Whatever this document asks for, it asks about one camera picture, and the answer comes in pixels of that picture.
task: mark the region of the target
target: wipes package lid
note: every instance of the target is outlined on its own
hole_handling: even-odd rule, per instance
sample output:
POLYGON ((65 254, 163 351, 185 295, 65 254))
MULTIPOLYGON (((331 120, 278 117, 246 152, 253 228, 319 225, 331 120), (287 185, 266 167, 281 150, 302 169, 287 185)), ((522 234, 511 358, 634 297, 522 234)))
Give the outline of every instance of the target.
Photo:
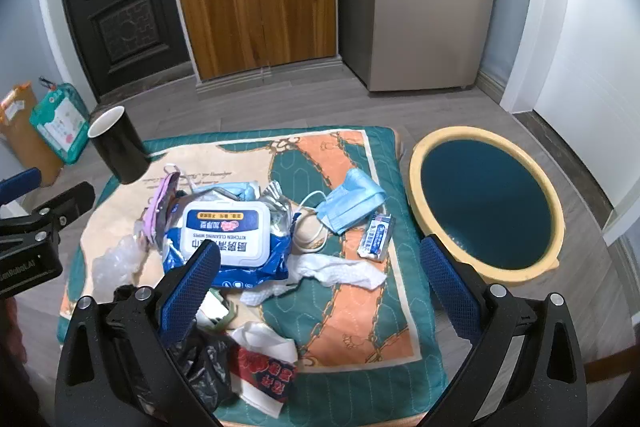
POLYGON ((182 214, 180 252, 188 259, 205 239, 223 266, 262 266, 270 254, 271 214, 261 201, 193 201, 182 214))

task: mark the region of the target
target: crumpled tissue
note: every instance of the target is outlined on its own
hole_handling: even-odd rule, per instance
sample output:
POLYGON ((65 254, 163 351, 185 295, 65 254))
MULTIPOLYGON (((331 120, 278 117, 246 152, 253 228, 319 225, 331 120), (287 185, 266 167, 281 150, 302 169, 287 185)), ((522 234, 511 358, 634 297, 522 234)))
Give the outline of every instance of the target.
POLYGON ((282 295, 298 287, 303 277, 313 277, 322 286, 337 283, 351 284, 372 290, 386 280, 386 274, 368 261, 352 261, 322 253, 289 255, 289 278, 265 281, 255 288, 245 289, 240 301, 248 306, 258 306, 273 295, 282 295))
POLYGON ((231 331, 229 336, 240 346, 272 359, 296 363, 298 350, 292 339, 285 339, 264 323, 249 321, 231 331))

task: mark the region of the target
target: gray floor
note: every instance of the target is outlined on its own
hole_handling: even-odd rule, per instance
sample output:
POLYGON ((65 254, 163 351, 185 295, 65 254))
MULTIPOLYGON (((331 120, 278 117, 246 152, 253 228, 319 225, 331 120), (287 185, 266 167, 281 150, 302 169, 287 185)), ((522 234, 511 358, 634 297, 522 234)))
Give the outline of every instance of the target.
MULTIPOLYGON (((315 125, 366 124, 393 127, 404 142, 401 159, 406 175, 414 144, 427 133, 448 125, 472 125, 496 132, 523 147, 554 184, 564 209, 566 235, 560 267, 534 282, 512 288, 513 293, 544 298, 551 291, 568 302, 584 361, 610 355, 634 342, 629 310, 618 275, 600 229, 556 163, 512 116, 478 89, 429 94, 378 95, 368 93, 348 71, 344 78, 322 81, 307 78, 262 86, 198 101, 193 81, 174 82, 127 100, 124 105, 143 139, 198 132, 250 130, 315 125)), ((80 161, 65 168, 53 188, 42 190, 40 201, 82 180, 100 193, 109 173, 91 146, 80 161)), ((88 216, 63 231, 60 253, 66 266, 76 249, 88 216)), ((56 342, 58 309, 64 276, 18 296, 20 325, 30 357, 29 369, 50 410, 60 349, 56 342)), ((455 335, 443 312, 437 313, 437 338, 450 377, 460 367, 469 343, 455 335)), ((512 344, 500 377, 483 412, 491 411, 502 396, 520 341, 512 344)), ((620 377, 588 388, 593 420, 624 382, 620 377)))

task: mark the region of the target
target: yellow basin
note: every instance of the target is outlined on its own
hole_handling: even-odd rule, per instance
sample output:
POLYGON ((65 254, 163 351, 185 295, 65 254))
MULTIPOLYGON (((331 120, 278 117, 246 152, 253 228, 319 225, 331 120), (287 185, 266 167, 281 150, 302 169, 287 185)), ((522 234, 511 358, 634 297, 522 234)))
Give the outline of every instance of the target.
POLYGON ((520 147, 475 127, 446 127, 414 148, 408 199, 427 235, 487 282, 519 284, 559 266, 562 206, 520 147))

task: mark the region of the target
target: kitchen cleaning wipes package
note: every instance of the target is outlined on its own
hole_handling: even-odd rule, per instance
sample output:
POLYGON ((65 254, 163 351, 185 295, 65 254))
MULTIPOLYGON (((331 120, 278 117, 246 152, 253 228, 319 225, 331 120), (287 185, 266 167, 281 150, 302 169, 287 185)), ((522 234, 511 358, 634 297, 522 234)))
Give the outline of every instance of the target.
POLYGON ((180 252, 187 259, 205 239, 224 266, 258 267, 269 258, 271 214, 260 201, 193 201, 184 210, 180 252))
MULTIPOLYGON (((270 233, 271 213, 261 201, 178 201, 162 242, 164 272, 183 266, 206 240, 220 248, 222 266, 212 281, 214 288, 253 288, 268 280, 289 276, 287 257, 292 232, 284 237, 270 233)), ((296 218, 291 225, 295 228, 296 218)))

